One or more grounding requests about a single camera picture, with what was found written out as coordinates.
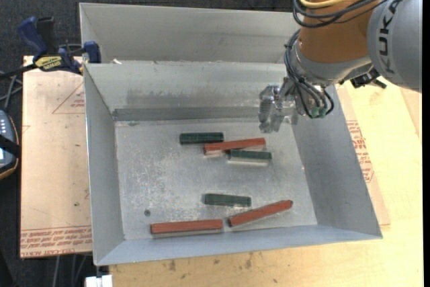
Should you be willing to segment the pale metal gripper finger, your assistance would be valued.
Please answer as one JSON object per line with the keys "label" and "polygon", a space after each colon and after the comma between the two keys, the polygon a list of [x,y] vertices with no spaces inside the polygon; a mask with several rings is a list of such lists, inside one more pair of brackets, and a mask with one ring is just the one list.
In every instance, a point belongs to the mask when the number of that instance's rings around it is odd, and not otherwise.
{"label": "pale metal gripper finger", "polygon": [[262,132],[267,132],[270,129],[270,121],[269,121],[270,113],[271,113],[271,100],[270,99],[261,100],[259,105],[258,118],[260,122],[259,129]]}
{"label": "pale metal gripper finger", "polygon": [[280,126],[284,121],[286,115],[284,114],[284,110],[282,108],[275,108],[272,111],[270,120],[271,120],[271,129],[273,132],[278,132],[280,130]]}

